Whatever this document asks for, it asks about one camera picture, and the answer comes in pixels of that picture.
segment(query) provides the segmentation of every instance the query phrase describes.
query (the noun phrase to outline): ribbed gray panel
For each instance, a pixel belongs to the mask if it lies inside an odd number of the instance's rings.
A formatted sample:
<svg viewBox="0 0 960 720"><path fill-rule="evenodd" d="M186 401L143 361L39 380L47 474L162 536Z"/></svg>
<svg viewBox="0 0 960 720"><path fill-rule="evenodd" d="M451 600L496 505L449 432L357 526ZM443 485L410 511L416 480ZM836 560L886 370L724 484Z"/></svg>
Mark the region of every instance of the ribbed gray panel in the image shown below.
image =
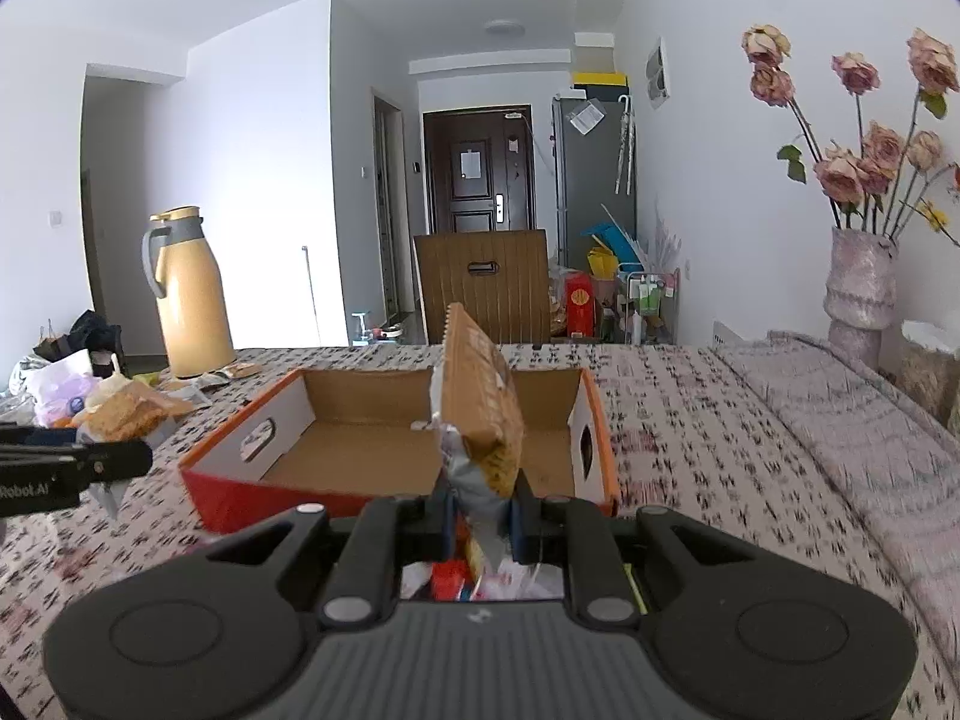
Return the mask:
<svg viewBox="0 0 960 720"><path fill-rule="evenodd" d="M625 635L557 603L401 604L384 626L333 635L256 720L707 720Z"/></svg>

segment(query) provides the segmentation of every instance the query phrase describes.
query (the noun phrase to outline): vase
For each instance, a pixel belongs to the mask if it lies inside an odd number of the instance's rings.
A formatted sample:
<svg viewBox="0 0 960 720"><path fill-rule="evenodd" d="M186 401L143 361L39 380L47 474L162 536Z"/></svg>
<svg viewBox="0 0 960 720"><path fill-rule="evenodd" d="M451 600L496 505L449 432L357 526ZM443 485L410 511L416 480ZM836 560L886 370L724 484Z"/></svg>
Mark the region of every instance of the vase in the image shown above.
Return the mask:
<svg viewBox="0 0 960 720"><path fill-rule="evenodd" d="M894 322L896 244L860 230L833 228L824 311L827 339L877 370L880 336Z"/></svg>

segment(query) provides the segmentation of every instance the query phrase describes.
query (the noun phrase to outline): open box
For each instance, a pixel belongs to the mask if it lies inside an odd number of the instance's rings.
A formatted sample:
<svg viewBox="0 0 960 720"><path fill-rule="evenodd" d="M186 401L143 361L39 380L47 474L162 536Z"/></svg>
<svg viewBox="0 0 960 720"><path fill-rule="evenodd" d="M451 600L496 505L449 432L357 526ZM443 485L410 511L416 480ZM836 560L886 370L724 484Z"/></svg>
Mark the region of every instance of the open box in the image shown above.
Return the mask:
<svg viewBox="0 0 960 720"><path fill-rule="evenodd" d="M301 503L332 517L372 497L423 495L440 473L430 370L294 370L181 460L200 519L232 533ZM618 499L610 432L585 370L513 371L526 423L521 465L535 495Z"/></svg>

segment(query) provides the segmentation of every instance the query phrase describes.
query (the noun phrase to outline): thermos lid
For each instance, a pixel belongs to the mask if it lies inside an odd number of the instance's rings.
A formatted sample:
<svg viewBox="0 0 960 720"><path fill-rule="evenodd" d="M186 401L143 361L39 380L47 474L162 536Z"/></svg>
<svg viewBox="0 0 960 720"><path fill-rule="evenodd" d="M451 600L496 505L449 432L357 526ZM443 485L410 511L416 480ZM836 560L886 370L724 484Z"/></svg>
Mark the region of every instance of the thermos lid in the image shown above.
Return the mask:
<svg viewBox="0 0 960 720"><path fill-rule="evenodd" d="M159 214L153 214L150 221L172 221L178 218L198 217L200 207L196 205L182 205L179 208L171 208L169 211L163 211Z"/></svg>

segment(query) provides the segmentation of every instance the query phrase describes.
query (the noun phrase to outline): chair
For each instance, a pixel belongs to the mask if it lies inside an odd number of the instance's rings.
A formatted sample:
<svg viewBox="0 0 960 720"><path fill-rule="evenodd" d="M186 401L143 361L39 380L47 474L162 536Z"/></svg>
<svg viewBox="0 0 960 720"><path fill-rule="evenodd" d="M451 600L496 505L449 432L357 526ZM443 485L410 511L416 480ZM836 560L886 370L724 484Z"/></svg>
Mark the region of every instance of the chair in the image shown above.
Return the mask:
<svg viewBox="0 0 960 720"><path fill-rule="evenodd" d="M544 230L419 235L414 244L428 343L443 341L450 303L463 303L495 343L550 340Z"/></svg>

